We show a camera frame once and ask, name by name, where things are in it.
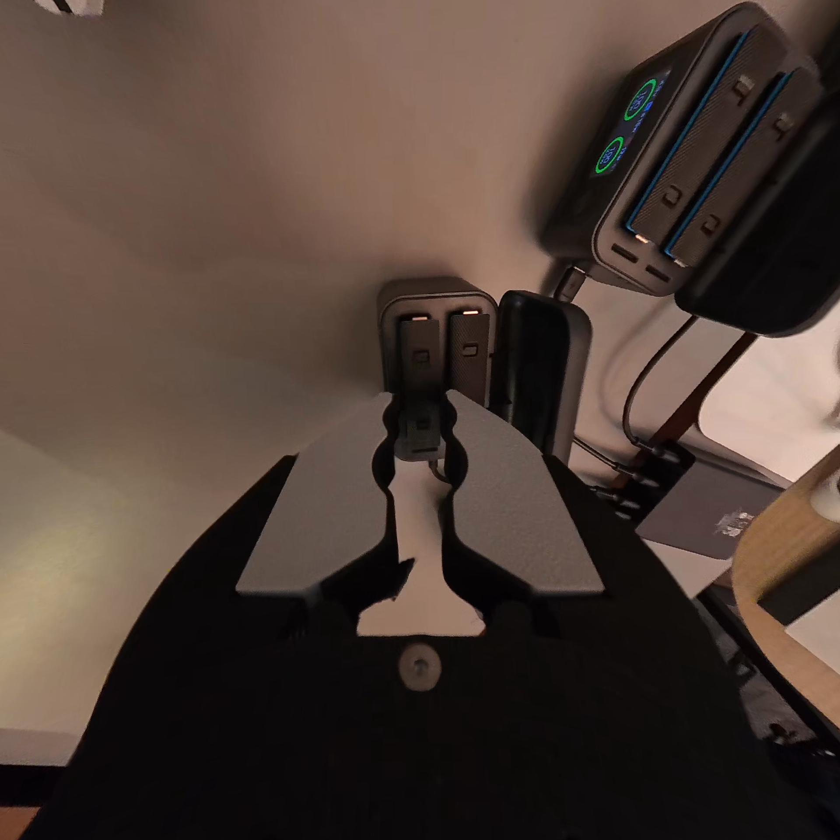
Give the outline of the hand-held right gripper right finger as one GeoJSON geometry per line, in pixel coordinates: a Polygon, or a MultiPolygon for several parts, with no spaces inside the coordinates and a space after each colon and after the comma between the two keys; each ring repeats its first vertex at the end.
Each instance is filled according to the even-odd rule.
{"type": "Polygon", "coordinates": [[[541,450],[514,426],[449,391],[444,578],[490,622],[525,605],[606,593],[541,450]]]}

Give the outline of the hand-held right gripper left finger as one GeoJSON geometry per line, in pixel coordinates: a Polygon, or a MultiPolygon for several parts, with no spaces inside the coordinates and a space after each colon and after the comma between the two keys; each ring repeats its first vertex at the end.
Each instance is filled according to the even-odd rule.
{"type": "Polygon", "coordinates": [[[382,392],[295,457],[239,595],[332,601],[353,616],[399,595],[413,561],[400,561],[397,541],[397,433],[394,395],[382,392]]]}

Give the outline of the black battery charging case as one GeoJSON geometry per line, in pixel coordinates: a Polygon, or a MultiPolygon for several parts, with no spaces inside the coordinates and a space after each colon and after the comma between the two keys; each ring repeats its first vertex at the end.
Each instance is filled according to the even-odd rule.
{"type": "Polygon", "coordinates": [[[699,319],[764,337],[809,329],[838,300],[838,41],[821,74],[756,3],[739,3],[636,66],[625,78],[540,235],[543,249],[589,278],[654,297],[672,296],[699,319]],[[686,118],[716,58],[757,27],[753,100],[663,246],[627,218],[686,118]],[[820,96],[757,188],[696,267],[665,246],[774,85],[804,68],[820,96]]]}
{"type": "Polygon", "coordinates": [[[448,391],[448,321],[454,312],[481,310],[490,315],[486,404],[514,426],[544,455],[568,463],[574,441],[592,324],[569,302],[525,290],[510,290],[500,303],[456,276],[391,280],[376,299],[384,388],[399,409],[395,456],[400,437],[398,383],[399,322],[430,315],[439,322],[442,401],[448,391]]]}

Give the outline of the black multiport charger hub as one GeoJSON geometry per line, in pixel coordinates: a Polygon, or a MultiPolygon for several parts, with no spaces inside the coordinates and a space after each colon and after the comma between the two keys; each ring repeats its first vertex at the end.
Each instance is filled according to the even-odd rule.
{"type": "Polygon", "coordinates": [[[729,560],[754,519],[782,488],[754,470],[667,442],[615,492],[611,506],[638,536],[714,560],[729,560]]]}

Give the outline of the instruction sheet on wooden stand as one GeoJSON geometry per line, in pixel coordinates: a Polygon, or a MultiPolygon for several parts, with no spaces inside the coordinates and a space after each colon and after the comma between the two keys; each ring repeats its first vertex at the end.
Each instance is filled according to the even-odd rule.
{"type": "Polygon", "coordinates": [[[838,541],[838,524],[821,518],[810,502],[814,489],[838,467],[839,448],[835,448],[754,519],[738,543],[731,566],[733,593],[752,640],[793,688],[835,726],[839,724],[838,674],[788,635],[758,601],[813,555],[838,541]]]}

